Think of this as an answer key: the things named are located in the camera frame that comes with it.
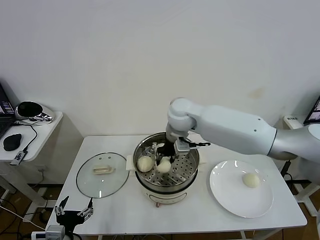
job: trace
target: computer mouse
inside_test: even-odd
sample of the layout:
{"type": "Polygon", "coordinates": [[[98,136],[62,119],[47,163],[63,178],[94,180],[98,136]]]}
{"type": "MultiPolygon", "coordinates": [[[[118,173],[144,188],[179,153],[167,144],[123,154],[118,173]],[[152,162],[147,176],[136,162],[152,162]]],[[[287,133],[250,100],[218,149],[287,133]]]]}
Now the computer mouse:
{"type": "Polygon", "coordinates": [[[3,140],[4,150],[6,151],[16,150],[20,146],[21,138],[22,138],[22,135],[20,133],[7,136],[3,140]]]}

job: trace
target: white plate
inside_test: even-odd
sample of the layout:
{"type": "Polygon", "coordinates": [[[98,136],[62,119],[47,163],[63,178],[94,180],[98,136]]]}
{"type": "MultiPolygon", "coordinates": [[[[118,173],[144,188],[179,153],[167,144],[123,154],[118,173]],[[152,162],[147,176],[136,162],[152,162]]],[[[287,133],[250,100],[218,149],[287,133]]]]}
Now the white plate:
{"type": "Polygon", "coordinates": [[[244,218],[260,217],[271,208],[274,196],[267,180],[254,166],[238,160],[223,161],[210,174],[210,187],[216,200],[229,212],[244,218]],[[247,187],[246,173],[257,174],[260,185],[247,187]]]}

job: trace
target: laptop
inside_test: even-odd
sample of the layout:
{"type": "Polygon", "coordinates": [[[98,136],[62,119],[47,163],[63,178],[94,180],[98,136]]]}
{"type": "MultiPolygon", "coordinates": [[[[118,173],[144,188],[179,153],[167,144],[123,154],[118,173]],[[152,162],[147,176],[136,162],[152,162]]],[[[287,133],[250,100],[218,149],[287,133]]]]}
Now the laptop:
{"type": "Polygon", "coordinates": [[[4,88],[0,84],[0,138],[15,121],[15,110],[4,91],[4,88]]]}

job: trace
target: white shelf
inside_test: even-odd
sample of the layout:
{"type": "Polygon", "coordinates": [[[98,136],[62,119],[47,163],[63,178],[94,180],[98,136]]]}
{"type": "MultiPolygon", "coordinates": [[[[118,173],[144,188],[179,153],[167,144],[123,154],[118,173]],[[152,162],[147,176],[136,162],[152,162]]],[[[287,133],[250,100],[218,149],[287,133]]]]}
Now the white shelf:
{"type": "MultiPolygon", "coordinates": [[[[48,138],[63,117],[61,111],[55,111],[55,119],[46,125],[34,125],[33,128],[38,133],[36,139],[28,147],[28,153],[24,157],[24,162],[34,160],[39,154],[42,147],[47,142],[48,138]]],[[[12,126],[0,139],[0,162],[11,162],[19,151],[22,151],[25,146],[34,138],[35,132],[29,126],[12,126]],[[16,150],[4,150],[4,139],[13,134],[22,134],[21,144],[16,150]]]]}

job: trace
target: glass lid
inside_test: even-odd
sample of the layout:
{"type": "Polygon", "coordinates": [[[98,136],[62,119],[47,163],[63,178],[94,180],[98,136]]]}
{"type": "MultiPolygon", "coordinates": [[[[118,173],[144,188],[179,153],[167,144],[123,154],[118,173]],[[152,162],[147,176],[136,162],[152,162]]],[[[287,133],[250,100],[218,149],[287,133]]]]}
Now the glass lid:
{"type": "Polygon", "coordinates": [[[100,153],[87,160],[76,175],[79,191],[90,198],[104,198],[127,181],[126,159],[114,152],[100,153]]]}

